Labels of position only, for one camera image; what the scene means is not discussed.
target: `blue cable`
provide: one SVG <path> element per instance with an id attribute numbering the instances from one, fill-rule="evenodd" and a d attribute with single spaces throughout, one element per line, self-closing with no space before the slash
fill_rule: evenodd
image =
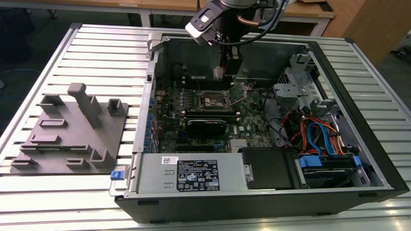
<path id="1" fill-rule="evenodd" d="M 307 128 L 307 139 L 308 139 L 308 142 L 312 145 L 312 147 L 315 148 L 315 150 L 319 152 L 319 155 L 322 155 L 322 149 L 315 145 L 315 143 L 311 140 L 311 128 L 312 128 L 314 125 L 318 125 L 322 128 L 327 152 L 328 152 L 330 155 L 334 155 L 334 150 L 332 150 L 332 146 L 330 144 L 327 130 L 326 130 L 326 127 L 320 123 L 315 123 L 314 122 L 314 123 L 311 123 L 308 125 L 308 128 Z"/>
<path id="2" fill-rule="evenodd" d="M 12 71 L 32 71 L 32 72 L 37 72 L 39 74 L 41 74 L 41 72 L 37 71 L 37 70 L 32 70 L 32 69 L 15 69 L 15 70 L 3 71 L 3 72 L 0 73 L 0 75 L 1 75 L 1 74 L 5 74 L 5 73 L 9 73 L 9 72 L 12 72 Z"/>

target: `table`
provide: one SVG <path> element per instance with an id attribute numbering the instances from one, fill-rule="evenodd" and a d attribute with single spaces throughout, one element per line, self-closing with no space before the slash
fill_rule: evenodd
<path id="1" fill-rule="evenodd" d="M 154 14 L 194 16 L 196 13 L 196 0 L 0 0 L 0 6 L 139 13 L 143 27 L 152 27 Z M 296 2 L 288 5 L 280 20 L 315 24 L 311 36 L 319 37 L 332 18 L 335 13 L 324 12 L 318 4 Z"/>
<path id="2" fill-rule="evenodd" d="M 182 29 L 131 26 L 73 25 L 68 30 L 33 88 L 0 138 L 0 174 L 9 172 L 19 146 L 29 136 L 41 109 L 44 93 L 63 94 L 71 82 L 88 85 L 98 100 L 120 98 L 132 107 L 120 145 L 118 166 L 132 161 L 138 127 L 142 79 L 148 58 L 147 38 L 152 32 L 186 35 Z M 314 40 L 392 159 L 411 186 L 411 112 L 394 93 L 355 44 L 342 38 L 267 35 L 282 40 Z M 323 78 L 319 81 L 331 94 Z M 108 175 L 0 177 L 0 230 L 256 230 L 256 231 L 406 231 L 411 228 L 411 193 L 383 203 L 363 204 L 332 216 L 226 220 L 211 222 L 138 224 L 119 209 L 114 196 L 126 190 L 124 181 Z"/>

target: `warning label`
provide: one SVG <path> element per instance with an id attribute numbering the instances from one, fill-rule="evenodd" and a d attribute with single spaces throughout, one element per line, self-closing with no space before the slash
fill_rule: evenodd
<path id="1" fill-rule="evenodd" d="M 179 160 L 176 185 L 180 192 L 220 190 L 218 160 Z"/>

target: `blue latch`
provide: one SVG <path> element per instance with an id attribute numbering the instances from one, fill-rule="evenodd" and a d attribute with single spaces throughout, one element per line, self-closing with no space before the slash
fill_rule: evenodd
<path id="1" fill-rule="evenodd" d="M 298 159 L 300 163 L 300 167 L 322 167 L 320 157 L 318 155 L 304 155 L 302 158 Z"/>
<path id="2" fill-rule="evenodd" d="M 355 163 L 356 167 L 359 167 L 362 165 L 360 158 L 355 155 L 352 159 L 354 159 L 354 163 Z"/>
<path id="3" fill-rule="evenodd" d="M 146 140 L 144 140 L 144 146 L 148 147 L 148 145 L 150 145 L 150 140 L 146 139 Z"/>
<path id="4" fill-rule="evenodd" d="M 110 174 L 111 180 L 124 180 L 124 171 L 112 171 Z"/>
<path id="5" fill-rule="evenodd" d="M 152 128 L 152 125 L 154 125 L 154 123 L 152 123 L 152 122 L 147 122 L 147 126 L 146 126 L 146 128 L 147 128 L 147 129 L 151 129 L 151 128 Z"/>
<path id="6" fill-rule="evenodd" d="M 154 107 L 155 106 L 155 98 L 151 98 L 150 99 L 150 107 Z"/>

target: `aluminum extrusion table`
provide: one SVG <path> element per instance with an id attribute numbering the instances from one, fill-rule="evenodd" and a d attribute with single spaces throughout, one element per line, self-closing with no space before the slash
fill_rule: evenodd
<path id="1" fill-rule="evenodd" d="M 122 137 L 118 165 L 128 165 L 138 126 L 139 104 L 148 59 L 147 39 L 154 31 L 186 34 L 184 30 L 73 24 L 0 138 L 0 174 L 29 136 L 45 93 L 67 95 L 71 82 L 87 84 L 100 102 L 120 98 L 131 105 Z M 342 38 L 268 35 L 276 39 L 314 40 L 340 76 L 386 152 L 411 187 L 411 113 L 370 64 L 356 44 Z M 327 84 L 320 79 L 326 92 Z M 411 229 L 411 193 L 323 217 L 288 217 L 195 223 L 138 224 L 118 207 L 114 196 L 126 181 L 95 176 L 0 177 L 0 230 L 362 230 Z"/>

